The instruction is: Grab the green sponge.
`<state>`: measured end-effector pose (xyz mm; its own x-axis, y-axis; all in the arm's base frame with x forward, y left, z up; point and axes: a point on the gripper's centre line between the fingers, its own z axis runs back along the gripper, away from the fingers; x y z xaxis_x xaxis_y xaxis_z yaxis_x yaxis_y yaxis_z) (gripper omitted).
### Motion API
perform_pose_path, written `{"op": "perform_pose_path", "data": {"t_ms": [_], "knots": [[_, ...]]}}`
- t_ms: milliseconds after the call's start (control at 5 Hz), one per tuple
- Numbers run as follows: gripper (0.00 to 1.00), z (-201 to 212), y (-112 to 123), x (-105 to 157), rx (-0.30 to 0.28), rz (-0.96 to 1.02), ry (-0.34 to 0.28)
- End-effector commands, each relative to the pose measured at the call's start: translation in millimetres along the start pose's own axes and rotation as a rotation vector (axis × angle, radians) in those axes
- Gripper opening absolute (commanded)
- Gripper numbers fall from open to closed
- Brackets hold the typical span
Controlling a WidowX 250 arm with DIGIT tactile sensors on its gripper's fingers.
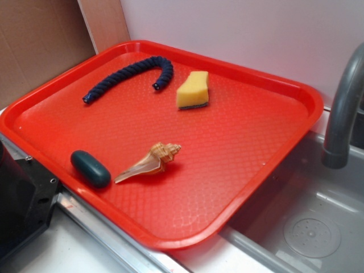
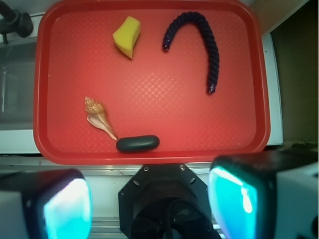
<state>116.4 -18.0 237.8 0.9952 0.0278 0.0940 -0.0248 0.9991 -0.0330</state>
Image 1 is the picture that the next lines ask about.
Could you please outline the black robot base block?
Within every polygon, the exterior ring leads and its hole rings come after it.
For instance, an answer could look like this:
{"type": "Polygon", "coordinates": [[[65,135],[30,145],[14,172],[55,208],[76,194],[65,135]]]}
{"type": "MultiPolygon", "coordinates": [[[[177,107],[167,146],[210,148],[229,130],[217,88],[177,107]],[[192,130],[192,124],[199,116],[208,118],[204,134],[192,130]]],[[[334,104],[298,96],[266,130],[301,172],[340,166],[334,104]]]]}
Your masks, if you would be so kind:
{"type": "Polygon", "coordinates": [[[1,143],[1,263],[48,229],[60,186],[36,159],[14,159],[1,143]]]}

